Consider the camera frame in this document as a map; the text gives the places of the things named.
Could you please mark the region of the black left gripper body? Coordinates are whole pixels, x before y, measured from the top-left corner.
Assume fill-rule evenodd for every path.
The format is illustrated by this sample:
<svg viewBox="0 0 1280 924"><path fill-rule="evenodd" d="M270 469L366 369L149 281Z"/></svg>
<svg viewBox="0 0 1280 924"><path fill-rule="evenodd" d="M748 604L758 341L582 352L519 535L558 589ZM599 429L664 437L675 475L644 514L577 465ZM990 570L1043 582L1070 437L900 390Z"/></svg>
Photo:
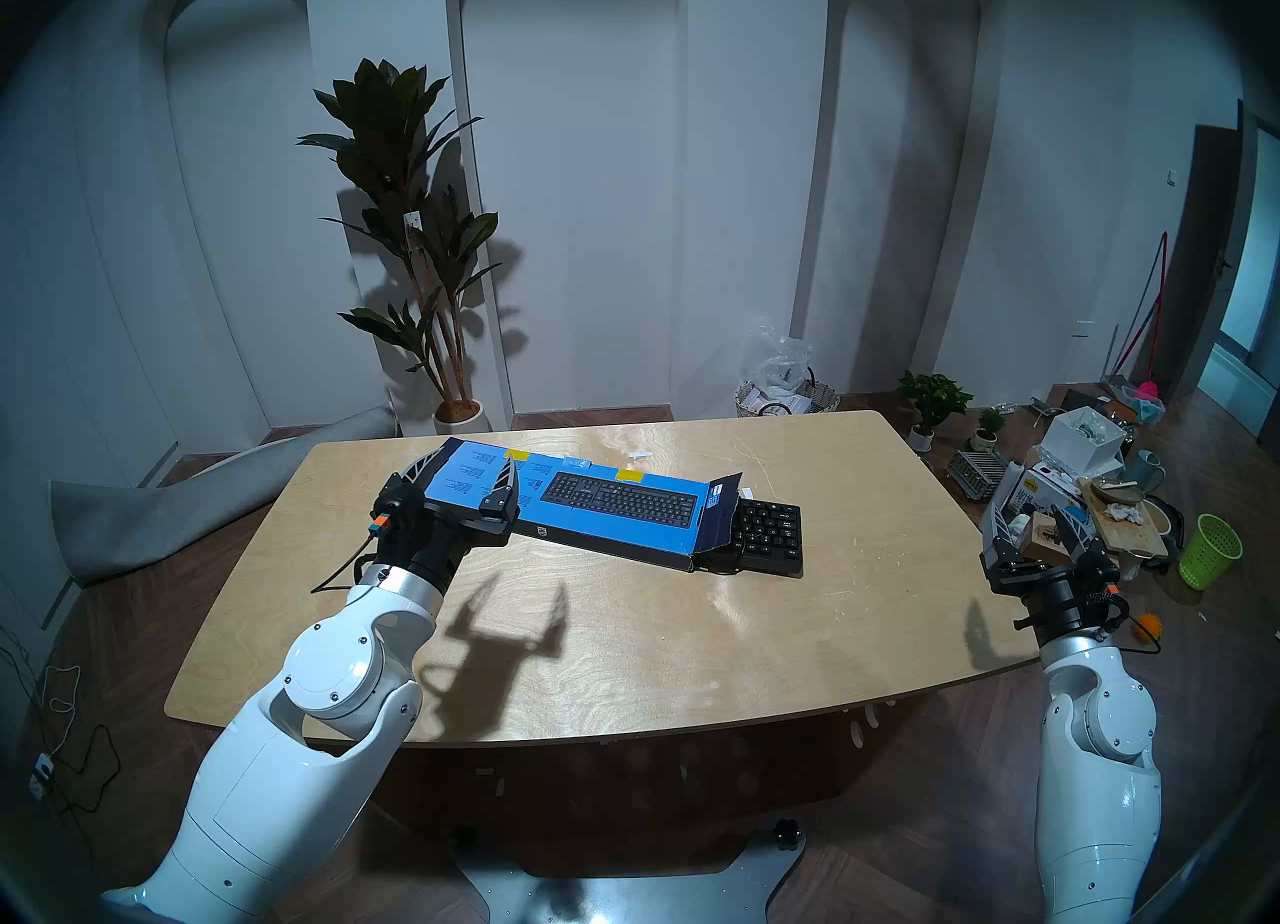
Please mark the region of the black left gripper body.
<svg viewBox="0 0 1280 924"><path fill-rule="evenodd" d="M439 518L379 518L378 498L371 509L370 536L376 552L370 562L379 567L379 578L399 568L447 594L467 554L477 548L502 549L515 532L513 526L485 526L479 508L458 508L439 503L449 514Z"/></svg>

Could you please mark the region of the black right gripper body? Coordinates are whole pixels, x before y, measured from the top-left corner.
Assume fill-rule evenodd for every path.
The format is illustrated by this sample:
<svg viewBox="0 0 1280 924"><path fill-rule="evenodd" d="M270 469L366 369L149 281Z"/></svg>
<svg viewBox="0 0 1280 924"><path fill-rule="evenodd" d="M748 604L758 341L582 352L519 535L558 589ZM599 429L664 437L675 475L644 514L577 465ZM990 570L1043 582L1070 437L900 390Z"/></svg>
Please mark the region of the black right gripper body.
<svg viewBox="0 0 1280 924"><path fill-rule="evenodd" d="M1021 601L1027 616L1014 619L1016 631L1030 630L1039 645L1056 639L1100 630L1105 640L1130 618L1130 607L1119 593L1120 570L1102 544L1085 544L1069 564L1029 559L1009 544L986 549L989 590Z"/></svg>

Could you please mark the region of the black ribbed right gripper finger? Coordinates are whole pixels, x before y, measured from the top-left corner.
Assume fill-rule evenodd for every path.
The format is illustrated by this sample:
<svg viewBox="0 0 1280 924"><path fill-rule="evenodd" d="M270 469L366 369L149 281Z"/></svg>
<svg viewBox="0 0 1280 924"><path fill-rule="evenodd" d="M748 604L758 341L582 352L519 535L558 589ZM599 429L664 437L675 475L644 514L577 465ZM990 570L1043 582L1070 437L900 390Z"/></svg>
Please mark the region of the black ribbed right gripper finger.
<svg viewBox="0 0 1280 924"><path fill-rule="evenodd" d="M1082 575L1116 575L1116 563L1107 554L1091 526L1068 509L1060 509L1060 544L1066 550L1073 567Z"/></svg>
<svg viewBox="0 0 1280 924"><path fill-rule="evenodd" d="M980 562L984 572L998 572L998 570L1027 562L1018 543L1014 541L1009 522L1005 521L998 500L995 498L986 506L980 531L983 538Z"/></svg>

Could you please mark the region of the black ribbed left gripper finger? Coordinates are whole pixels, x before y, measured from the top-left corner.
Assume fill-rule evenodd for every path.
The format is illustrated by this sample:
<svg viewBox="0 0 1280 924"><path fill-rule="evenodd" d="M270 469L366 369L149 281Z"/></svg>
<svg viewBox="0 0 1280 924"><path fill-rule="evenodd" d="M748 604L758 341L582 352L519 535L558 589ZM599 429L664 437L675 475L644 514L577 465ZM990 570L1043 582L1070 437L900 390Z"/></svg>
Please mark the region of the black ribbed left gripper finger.
<svg viewBox="0 0 1280 924"><path fill-rule="evenodd" d="M402 471L390 474L378 494L378 517L439 518L451 514L438 500L430 499L426 494L430 482L451 457L452 442L445 442L431 453L415 459Z"/></svg>
<svg viewBox="0 0 1280 924"><path fill-rule="evenodd" d="M477 520L485 526L515 526L518 517L518 494L517 459L507 458L494 488L477 504Z"/></svg>

